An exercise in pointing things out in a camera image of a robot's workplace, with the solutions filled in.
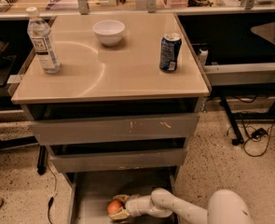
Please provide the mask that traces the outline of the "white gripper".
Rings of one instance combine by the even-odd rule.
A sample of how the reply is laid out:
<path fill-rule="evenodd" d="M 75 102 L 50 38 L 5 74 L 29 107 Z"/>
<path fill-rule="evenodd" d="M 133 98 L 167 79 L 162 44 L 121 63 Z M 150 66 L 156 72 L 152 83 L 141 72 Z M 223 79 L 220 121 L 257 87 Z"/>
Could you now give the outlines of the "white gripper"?
<path fill-rule="evenodd" d="M 153 208 L 150 195 L 127 195 L 118 194 L 113 197 L 113 200 L 119 201 L 125 204 L 125 209 L 120 208 L 116 212 L 109 214 L 108 216 L 112 220 L 124 220 L 132 217 L 140 217 L 143 215 L 150 215 Z"/>

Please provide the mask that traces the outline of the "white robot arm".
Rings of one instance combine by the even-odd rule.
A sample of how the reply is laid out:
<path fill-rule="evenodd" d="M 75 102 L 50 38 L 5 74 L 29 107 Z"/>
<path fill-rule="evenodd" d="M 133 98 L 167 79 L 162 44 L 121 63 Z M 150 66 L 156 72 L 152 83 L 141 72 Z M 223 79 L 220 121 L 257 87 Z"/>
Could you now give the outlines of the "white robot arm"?
<path fill-rule="evenodd" d="M 245 201 L 228 189 L 216 191 L 207 209 L 180 199 L 163 188 L 156 188 L 149 195 L 119 194 L 108 204 L 107 213 L 112 220 L 145 215 L 165 218 L 176 214 L 189 224 L 254 224 Z"/>

